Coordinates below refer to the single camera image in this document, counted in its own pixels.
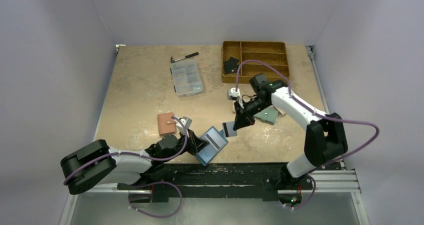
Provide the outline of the grey striped card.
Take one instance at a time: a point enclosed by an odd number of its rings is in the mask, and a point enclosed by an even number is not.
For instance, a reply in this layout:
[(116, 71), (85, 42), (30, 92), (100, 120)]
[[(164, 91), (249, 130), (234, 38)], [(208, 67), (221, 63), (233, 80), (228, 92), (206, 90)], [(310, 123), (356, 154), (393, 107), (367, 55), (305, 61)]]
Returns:
[(234, 130), (234, 121), (228, 121), (228, 122), (224, 122), (222, 123), (222, 134), (224, 137), (226, 138), (230, 138), (230, 137), (236, 137), (237, 131)]

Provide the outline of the black VIP credit card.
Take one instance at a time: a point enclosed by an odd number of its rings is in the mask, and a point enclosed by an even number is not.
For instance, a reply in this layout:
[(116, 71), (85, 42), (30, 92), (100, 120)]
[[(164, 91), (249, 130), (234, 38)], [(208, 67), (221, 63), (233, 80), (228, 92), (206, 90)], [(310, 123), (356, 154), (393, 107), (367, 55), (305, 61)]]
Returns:
[(236, 62), (232, 62), (228, 60), (223, 63), (223, 73), (225, 75), (234, 74), (237, 72), (237, 70), (238, 70), (238, 64)]

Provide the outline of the blue leather card holder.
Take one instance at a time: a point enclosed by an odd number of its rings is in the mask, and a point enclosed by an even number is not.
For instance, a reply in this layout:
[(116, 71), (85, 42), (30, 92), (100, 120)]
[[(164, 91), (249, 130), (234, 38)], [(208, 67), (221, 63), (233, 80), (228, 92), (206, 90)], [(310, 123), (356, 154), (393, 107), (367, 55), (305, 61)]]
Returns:
[[(215, 142), (220, 146), (219, 150), (216, 150), (212, 144), (205, 137), (206, 134), (209, 134)], [(214, 126), (207, 130), (200, 138), (207, 140), (209, 145), (203, 148), (197, 155), (196, 158), (203, 166), (207, 166), (211, 160), (228, 144), (228, 139), (223, 136), (223, 131), (218, 131)]]

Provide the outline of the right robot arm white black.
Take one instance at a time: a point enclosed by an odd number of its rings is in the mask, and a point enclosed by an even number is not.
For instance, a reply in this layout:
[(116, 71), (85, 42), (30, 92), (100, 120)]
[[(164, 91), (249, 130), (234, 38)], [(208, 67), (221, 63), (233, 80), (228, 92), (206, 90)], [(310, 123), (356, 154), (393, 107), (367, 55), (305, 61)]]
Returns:
[(235, 119), (233, 130), (253, 126), (255, 115), (274, 106), (284, 111), (305, 131), (303, 153), (282, 167), (280, 179), (285, 183), (298, 179), (313, 169), (343, 155), (348, 150), (344, 126), (337, 113), (325, 114), (321, 110), (307, 110), (304, 100), (289, 92), (289, 86), (282, 80), (269, 81), (260, 73), (249, 81), (255, 95), (244, 101), (238, 88), (227, 92), (234, 101)]

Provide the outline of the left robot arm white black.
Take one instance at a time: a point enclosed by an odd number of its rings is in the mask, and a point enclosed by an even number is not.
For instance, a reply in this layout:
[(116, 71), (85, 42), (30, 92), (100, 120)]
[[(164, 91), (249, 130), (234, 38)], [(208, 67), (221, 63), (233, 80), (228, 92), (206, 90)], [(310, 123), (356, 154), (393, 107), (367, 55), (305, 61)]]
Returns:
[(134, 185), (144, 174), (153, 174), (165, 163), (184, 154), (197, 155), (209, 141), (188, 129), (175, 135), (165, 135), (141, 151), (119, 150), (98, 139), (65, 156), (60, 161), (64, 185), (72, 195), (87, 192), (96, 185)]

